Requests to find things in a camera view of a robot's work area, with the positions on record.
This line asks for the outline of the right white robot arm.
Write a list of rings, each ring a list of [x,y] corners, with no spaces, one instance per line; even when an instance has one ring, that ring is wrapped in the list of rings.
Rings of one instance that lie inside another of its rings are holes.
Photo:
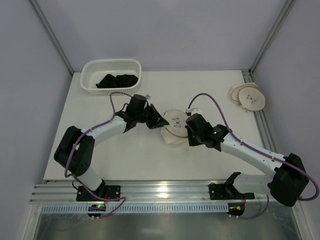
[[[209,149],[230,154],[253,167],[262,175],[233,172],[224,183],[212,184],[213,200],[253,199],[255,194],[271,195],[284,206],[292,207],[309,183],[302,174],[301,159],[291,153],[284,156],[252,143],[243,143],[221,124],[211,126],[201,114],[195,113],[185,121],[188,144],[204,145]]]

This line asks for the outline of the white mesh laundry bag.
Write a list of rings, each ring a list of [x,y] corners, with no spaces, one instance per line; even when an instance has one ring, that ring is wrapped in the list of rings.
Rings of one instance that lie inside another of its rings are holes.
[[[178,109],[169,109],[163,118],[169,123],[160,129],[161,140],[166,146],[178,147],[188,141],[186,129],[187,114]]]

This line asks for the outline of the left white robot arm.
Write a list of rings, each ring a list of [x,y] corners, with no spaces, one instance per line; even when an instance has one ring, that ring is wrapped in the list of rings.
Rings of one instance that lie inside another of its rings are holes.
[[[114,110],[109,120],[87,130],[74,125],[67,128],[53,158],[64,167],[66,178],[73,177],[80,184],[77,188],[77,201],[122,200],[120,186],[106,185],[91,167],[93,151],[100,143],[128,132],[137,124],[146,124],[153,130],[168,126],[169,122],[160,115],[153,104],[148,103],[145,96],[135,94],[121,110]]]

